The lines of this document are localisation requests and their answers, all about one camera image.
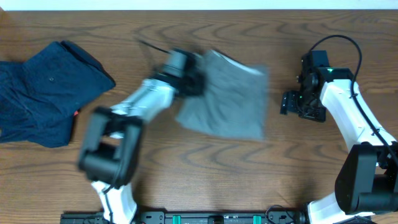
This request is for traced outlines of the grey shorts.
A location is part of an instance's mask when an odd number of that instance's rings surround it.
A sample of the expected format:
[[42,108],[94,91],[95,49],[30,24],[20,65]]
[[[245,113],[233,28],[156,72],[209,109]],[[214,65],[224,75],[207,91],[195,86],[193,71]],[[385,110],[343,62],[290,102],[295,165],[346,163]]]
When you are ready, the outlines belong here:
[[265,138],[268,69],[245,65],[221,52],[207,51],[200,71],[205,88],[184,100],[175,119],[184,128],[228,139]]

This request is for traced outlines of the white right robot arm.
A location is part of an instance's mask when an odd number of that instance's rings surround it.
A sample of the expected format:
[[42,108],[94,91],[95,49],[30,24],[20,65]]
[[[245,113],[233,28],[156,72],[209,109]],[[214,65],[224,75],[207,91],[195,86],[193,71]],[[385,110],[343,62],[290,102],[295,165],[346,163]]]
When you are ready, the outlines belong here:
[[397,211],[397,140],[373,115],[348,68],[329,65],[324,50],[302,57],[299,90],[283,94],[281,114],[324,122],[330,113],[349,154],[334,191],[310,202],[307,223],[367,221],[375,214]]

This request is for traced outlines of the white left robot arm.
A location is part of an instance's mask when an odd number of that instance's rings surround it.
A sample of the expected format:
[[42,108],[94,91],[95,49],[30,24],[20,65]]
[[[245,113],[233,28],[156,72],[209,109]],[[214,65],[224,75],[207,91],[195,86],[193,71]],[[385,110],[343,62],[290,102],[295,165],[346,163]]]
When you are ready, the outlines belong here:
[[165,63],[125,100],[91,114],[78,168],[86,174],[108,223],[132,223],[137,211],[131,179],[137,167],[144,127],[174,99],[203,93],[203,57],[181,49],[169,51]]

